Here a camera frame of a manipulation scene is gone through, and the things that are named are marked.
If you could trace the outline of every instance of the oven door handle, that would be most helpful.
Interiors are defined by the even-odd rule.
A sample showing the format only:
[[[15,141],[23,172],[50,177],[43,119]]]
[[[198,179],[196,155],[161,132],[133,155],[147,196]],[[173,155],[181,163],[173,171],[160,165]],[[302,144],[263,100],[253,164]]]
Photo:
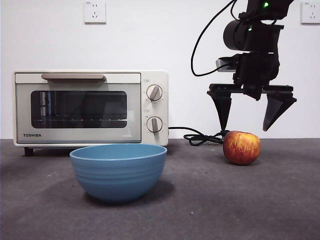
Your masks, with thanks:
[[[106,77],[103,74],[93,73],[43,73],[41,78],[50,82],[90,82],[96,83],[105,81]]]

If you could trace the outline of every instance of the apple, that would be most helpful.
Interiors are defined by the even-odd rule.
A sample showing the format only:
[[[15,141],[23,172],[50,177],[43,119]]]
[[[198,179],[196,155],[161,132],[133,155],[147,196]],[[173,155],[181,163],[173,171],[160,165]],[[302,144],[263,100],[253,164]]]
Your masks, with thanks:
[[[260,139],[249,132],[230,131],[223,138],[223,154],[237,165],[249,165],[260,154]]]

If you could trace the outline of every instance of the oven window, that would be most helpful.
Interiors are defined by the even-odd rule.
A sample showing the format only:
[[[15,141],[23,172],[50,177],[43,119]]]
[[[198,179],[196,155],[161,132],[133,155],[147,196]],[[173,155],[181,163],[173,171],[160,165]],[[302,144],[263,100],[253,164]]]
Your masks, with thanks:
[[[33,91],[31,124],[36,129],[124,128],[124,91]]]

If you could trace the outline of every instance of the oven foot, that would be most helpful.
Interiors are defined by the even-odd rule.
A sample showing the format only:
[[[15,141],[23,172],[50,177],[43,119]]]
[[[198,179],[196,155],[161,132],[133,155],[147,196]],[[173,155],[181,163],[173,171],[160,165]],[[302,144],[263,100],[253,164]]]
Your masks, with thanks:
[[[24,148],[24,156],[31,157],[33,155],[34,155],[34,149],[33,148],[29,148],[29,147],[25,147]]]

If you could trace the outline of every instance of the oven glass door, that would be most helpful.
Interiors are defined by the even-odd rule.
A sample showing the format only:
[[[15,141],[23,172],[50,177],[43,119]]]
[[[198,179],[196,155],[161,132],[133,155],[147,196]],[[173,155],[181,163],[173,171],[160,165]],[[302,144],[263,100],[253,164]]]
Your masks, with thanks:
[[[128,122],[125,91],[36,90],[31,93],[35,129],[114,129]]]
[[[16,84],[19,144],[141,142],[140,82],[31,82]]]

